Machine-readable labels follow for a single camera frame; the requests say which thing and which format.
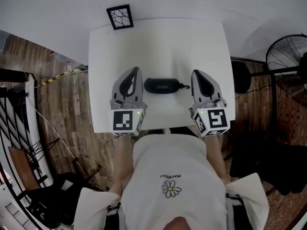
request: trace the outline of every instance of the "black fan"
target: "black fan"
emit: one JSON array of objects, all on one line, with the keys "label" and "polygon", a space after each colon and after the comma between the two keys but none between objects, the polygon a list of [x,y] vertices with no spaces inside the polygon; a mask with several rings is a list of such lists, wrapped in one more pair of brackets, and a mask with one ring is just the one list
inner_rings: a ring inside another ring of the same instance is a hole
[{"label": "black fan", "polygon": [[273,43],[266,55],[276,83],[296,102],[307,106],[307,36],[285,36]]}]

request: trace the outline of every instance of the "chair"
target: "chair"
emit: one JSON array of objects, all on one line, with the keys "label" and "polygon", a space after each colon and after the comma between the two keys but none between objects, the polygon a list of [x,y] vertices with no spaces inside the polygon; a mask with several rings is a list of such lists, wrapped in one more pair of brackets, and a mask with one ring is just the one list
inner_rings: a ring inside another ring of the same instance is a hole
[{"label": "chair", "polygon": [[51,186],[27,192],[32,201],[26,209],[47,228],[58,228],[61,223],[72,225],[84,187],[93,188],[87,180],[76,174],[58,174]]}]

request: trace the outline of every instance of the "wooden floor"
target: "wooden floor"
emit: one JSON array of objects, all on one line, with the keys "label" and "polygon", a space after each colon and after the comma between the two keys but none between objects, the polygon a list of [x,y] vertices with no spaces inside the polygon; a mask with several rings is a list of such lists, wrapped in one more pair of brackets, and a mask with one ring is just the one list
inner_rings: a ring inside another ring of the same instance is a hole
[{"label": "wooden floor", "polygon": [[[251,72],[262,71],[262,65],[248,64]],[[31,72],[38,82],[45,81],[67,70],[50,56],[50,50],[11,35],[5,51],[0,54],[0,68]],[[252,79],[250,90],[270,85],[268,76]],[[54,125],[75,157],[87,173],[102,166],[94,181],[110,187],[113,180],[112,157],[114,153],[113,138],[109,134],[93,132],[91,109],[89,103],[88,75],[80,73],[56,80],[39,87],[38,109]],[[246,123],[249,131],[266,130],[270,124],[272,111],[271,87],[239,96],[236,94],[236,120],[231,124],[231,132],[223,137],[223,153],[229,153],[236,141],[242,137]],[[307,118],[302,115],[306,108],[301,107],[284,91],[277,88],[278,129],[287,135],[290,144],[307,145]],[[49,143],[57,138],[55,132],[40,119],[41,128]],[[57,173],[74,171],[72,156],[60,142],[49,151],[52,164]],[[264,183],[265,190],[272,186]],[[307,203],[307,190],[300,194],[282,196],[274,192],[268,197],[270,215],[267,230],[287,229],[292,220]]]}]

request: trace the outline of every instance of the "white table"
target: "white table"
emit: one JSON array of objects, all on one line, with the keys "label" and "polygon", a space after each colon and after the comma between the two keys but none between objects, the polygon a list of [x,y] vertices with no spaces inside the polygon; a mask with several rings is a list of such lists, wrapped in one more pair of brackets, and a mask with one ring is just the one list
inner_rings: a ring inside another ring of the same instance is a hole
[{"label": "white table", "polygon": [[[115,80],[126,70],[140,67],[147,78],[176,78],[191,85],[199,69],[213,77],[234,120],[235,91],[223,25],[203,20],[153,19],[134,22],[133,28],[112,26],[92,30],[89,44],[89,91],[94,132],[109,132],[108,110]],[[142,130],[194,125],[188,108],[191,89],[157,95],[144,90],[148,105]]]}]

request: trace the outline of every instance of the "flower print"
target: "flower print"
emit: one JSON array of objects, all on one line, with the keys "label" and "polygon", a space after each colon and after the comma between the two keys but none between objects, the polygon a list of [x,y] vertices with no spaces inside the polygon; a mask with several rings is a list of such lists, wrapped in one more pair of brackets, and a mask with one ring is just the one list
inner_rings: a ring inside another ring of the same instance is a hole
[{"label": "flower print", "polygon": [[162,185],[163,193],[165,194],[165,197],[170,198],[170,197],[175,197],[176,195],[181,192],[180,187],[175,187],[175,181],[172,180],[170,181],[165,181]]}]

